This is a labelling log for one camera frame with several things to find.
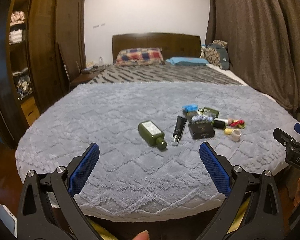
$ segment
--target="chair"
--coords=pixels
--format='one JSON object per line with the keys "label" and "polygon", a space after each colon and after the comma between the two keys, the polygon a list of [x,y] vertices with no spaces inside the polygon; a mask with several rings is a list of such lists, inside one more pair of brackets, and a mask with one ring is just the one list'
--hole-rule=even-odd
{"label": "chair", "polygon": [[67,44],[58,42],[58,46],[63,61],[63,67],[66,71],[66,76],[69,82],[69,92],[80,84],[88,83],[100,74],[100,71],[81,74],[78,61],[71,58],[71,54],[68,50]]}

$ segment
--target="brown curtain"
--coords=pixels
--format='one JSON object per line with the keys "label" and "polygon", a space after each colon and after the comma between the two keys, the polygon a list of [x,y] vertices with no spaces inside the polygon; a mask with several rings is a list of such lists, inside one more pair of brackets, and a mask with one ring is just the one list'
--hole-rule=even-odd
{"label": "brown curtain", "polygon": [[233,73],[300,121],[300,0],[210,0],[213,40],[229,42]]}

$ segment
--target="wall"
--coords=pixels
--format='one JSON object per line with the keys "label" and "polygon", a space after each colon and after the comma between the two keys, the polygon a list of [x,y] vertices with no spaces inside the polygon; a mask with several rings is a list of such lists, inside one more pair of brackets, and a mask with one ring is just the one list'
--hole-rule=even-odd
{"label": "wall", "polygon": [[166,32],[199,35],[204,43],[210,0],[86,0],[87,62],[112,63],[112,36]]}

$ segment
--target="wooden headboard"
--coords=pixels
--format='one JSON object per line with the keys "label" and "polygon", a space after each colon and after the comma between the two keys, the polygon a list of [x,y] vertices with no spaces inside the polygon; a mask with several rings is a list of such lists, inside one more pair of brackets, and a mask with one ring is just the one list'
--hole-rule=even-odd
{"label": "wooden headboard", "polygon": [[200,36],[175,33],[121,34],[112,37],[112,56],[116,60],[123,49],[162,48],[163,59],[200,57]]}

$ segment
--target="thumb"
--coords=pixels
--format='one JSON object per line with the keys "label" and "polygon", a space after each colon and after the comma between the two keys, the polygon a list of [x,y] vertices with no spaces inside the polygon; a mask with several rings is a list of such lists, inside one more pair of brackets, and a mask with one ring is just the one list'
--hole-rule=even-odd
{"label": "thumb", "polygon": [[150,240],[150,236],[148,234],[148,230],[145,230],[139,234],[133,240]]}

